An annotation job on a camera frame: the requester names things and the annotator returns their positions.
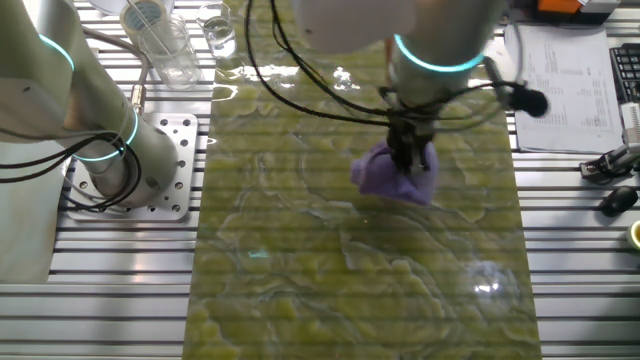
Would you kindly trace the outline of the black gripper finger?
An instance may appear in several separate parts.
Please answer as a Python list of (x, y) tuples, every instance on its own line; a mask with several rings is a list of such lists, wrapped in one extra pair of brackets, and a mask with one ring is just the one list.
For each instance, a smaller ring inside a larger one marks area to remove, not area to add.
[(423, 172), (429, 172), (431, 170), (431, 164), (429, 160), (429, 145), (430, 142), (417, 143), (414, 146), (416, 167)]
[(401, 174), (410, 174), (413, 166), (413, 150), (406, 144), (391, 146), (391, 159)]

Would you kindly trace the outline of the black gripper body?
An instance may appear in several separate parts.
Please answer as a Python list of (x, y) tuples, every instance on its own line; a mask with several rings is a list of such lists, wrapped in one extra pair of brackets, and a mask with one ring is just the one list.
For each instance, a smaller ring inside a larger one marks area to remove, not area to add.
[(404, 146), (422, 148), (435, 137), (437, 115), (434, 111), (418, 110), (401, 114), (399, 110), (390, 110), (386, 117), (389, 129), (385, 144), (391, 149)]

